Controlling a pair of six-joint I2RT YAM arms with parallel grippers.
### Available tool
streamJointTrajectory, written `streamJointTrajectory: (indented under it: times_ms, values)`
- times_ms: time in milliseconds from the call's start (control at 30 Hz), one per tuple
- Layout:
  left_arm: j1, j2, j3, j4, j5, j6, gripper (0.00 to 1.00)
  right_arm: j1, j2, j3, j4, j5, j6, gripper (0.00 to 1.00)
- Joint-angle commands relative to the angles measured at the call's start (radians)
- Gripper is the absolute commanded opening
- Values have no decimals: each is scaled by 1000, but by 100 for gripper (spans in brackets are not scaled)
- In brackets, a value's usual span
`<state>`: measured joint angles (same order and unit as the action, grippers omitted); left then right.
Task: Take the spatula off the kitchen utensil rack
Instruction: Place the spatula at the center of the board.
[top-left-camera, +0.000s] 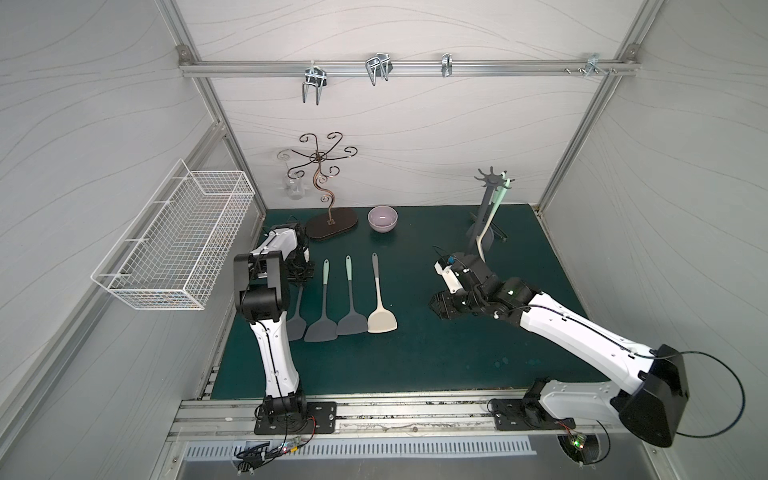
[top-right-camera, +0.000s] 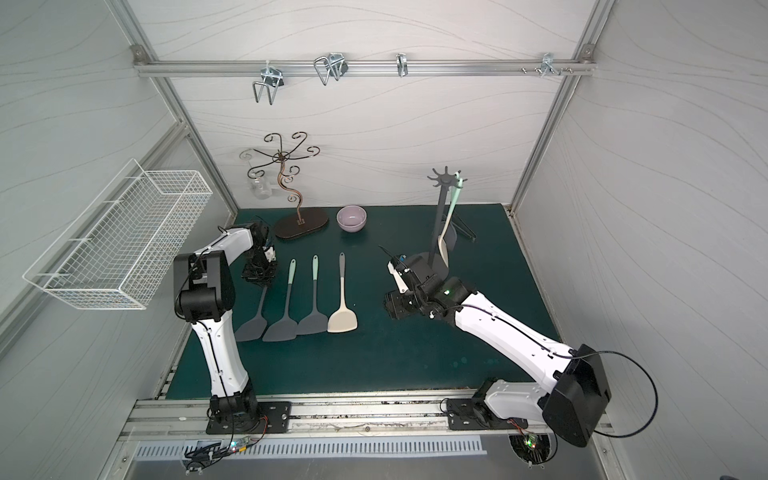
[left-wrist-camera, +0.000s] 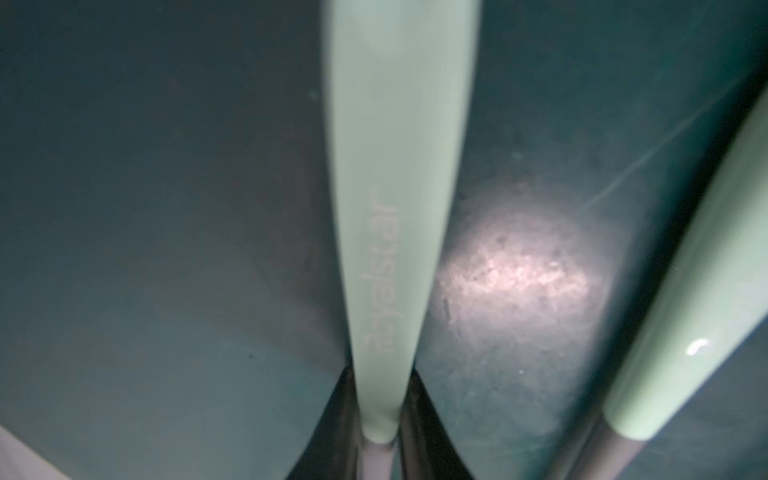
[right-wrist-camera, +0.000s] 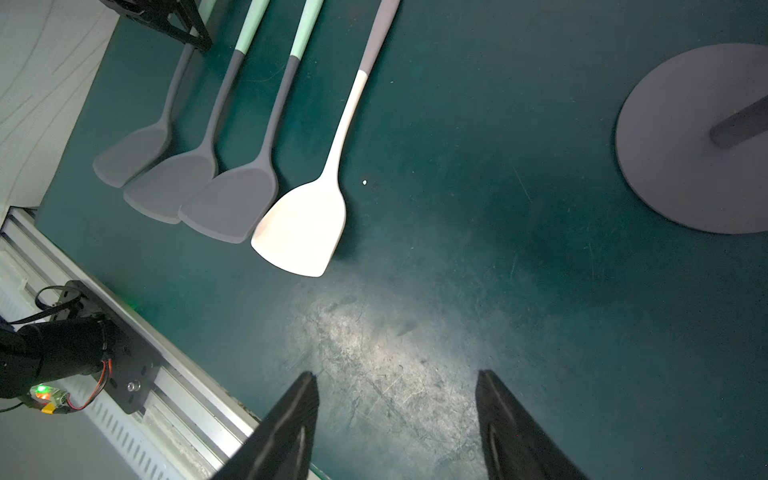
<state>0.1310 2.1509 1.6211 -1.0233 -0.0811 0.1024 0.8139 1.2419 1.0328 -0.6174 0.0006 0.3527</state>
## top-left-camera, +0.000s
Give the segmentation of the cream spatula grey handle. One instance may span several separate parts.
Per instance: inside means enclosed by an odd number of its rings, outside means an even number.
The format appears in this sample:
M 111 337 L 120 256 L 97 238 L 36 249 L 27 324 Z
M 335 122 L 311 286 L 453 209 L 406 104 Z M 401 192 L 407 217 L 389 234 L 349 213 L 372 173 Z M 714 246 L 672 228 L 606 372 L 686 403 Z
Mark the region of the cream spatula grey handle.
M 394 313 L 386 309 L 383 305 L 379 274 L 379 258 L 376 253 L 372 254 L 372 268 L 375 282 L 377 306 L 376 309 L 368 317 L 368 332 L 371 334 L 383 334 L 392 332 L 398 328 L 398 323 Z

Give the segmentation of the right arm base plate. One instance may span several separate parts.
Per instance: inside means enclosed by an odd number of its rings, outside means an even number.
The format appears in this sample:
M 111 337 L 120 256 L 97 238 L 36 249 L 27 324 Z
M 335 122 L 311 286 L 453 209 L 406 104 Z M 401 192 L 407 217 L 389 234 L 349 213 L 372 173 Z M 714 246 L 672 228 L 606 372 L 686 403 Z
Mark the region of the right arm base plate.
M 555 419 L 537 402 L 526 399 L 494 398 L 486 403 L 498 431 L 574 429 L 573 418 Z

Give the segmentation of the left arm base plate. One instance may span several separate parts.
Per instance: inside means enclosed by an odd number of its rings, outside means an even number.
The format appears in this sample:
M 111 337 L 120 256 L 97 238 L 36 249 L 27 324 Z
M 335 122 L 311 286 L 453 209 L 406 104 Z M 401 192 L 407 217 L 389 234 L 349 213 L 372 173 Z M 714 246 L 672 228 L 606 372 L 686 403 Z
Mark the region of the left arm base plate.
M 284 411 L 275 402 L 255 410 L 255 435 L 332 434 L 336 430 L 336 402 L 309 402 L 305 409 Z

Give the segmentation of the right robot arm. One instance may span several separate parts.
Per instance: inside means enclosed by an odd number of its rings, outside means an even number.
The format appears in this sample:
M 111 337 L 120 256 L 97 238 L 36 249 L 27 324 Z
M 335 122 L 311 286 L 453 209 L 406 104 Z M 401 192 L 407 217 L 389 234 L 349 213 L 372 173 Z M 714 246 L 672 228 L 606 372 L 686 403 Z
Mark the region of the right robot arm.
M 545 413 L 556 420 L 617 420 L 642 441 L 672 445 L 689 400 L 682 352 L 628 340 L 568 309 L 548 293 L 513 277 L 501 281 L 477 256 L 435 263 L 446 284 L 432 311 L 442 319 L 463 314 L 504 321 L 543 337 L 605 376 L 603 382 L 543 380 L 529 390 L 530 422 Z

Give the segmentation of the cream spatula green handle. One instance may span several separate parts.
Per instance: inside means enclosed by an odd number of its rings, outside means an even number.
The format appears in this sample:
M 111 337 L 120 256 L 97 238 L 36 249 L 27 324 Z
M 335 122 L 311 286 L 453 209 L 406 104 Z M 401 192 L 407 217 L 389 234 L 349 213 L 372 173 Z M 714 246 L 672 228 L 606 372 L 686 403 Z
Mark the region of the cream spatula green handle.
M 486 192 L 484 194 L 483 205 L 477 215 L 473 234 L 476 235 L 476 249 L 478 255 L 482 260 L 485 260 L 485 252 L 481 247 L 482 236 L 485 234 L 488 227 L 491 226 L 495 214 L 515 179 L 509 177 L 505 171 L 501 174 L 494 174 L 493 171 L 490 171 L 489 174 L 484 174 L 480 171 L 478 180 L 484 182 Z

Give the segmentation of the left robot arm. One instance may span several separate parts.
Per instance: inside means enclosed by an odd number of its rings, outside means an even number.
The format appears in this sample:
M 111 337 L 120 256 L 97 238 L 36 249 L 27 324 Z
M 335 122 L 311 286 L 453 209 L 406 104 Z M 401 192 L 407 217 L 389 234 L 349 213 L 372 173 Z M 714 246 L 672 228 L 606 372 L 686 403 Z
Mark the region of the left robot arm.
M 265 372 L 262 411 L 269 417 L 307 415 L 307 402 L 295 368 L 287 329 L 290 306 L 289 269 L 297 260 L 306 266 L 306 234 L 298 222 L 279 224 L 249 253 L 233 260 L 237 313 L 244 318 L 259 346 Z

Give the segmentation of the grey spatula green handle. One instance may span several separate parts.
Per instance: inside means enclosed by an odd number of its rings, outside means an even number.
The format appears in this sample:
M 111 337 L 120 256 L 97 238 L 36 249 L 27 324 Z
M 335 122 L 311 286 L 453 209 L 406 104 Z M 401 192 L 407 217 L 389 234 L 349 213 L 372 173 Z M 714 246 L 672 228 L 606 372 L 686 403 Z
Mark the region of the grey spatula green handle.
M 303 299 L 304 285 L 301 284 L 298 290 L 298 297 L 293 316 L 287 321 L 287 336 L 290 342 L 301 340 L 304 337 L 307 322 L 301 316 L 301 303 Z
M 322 304 L 320 318 L 312 323 L 306 330 L 304 341 L 307 343 L 322 343 L 336 340 L 337 324 L 328 317 L 328 281 L 330 273 L 330 261 L 325 259 L 322 266 Z
M 337 323 L 337 334 L 339 336 L 350 336 L 368 331 L 367 318 L 357 312 L 354 306 L 353 290 L 353 266 L 350 255 L 345 257 L 346 278 L 348 287 L 349 312 Z

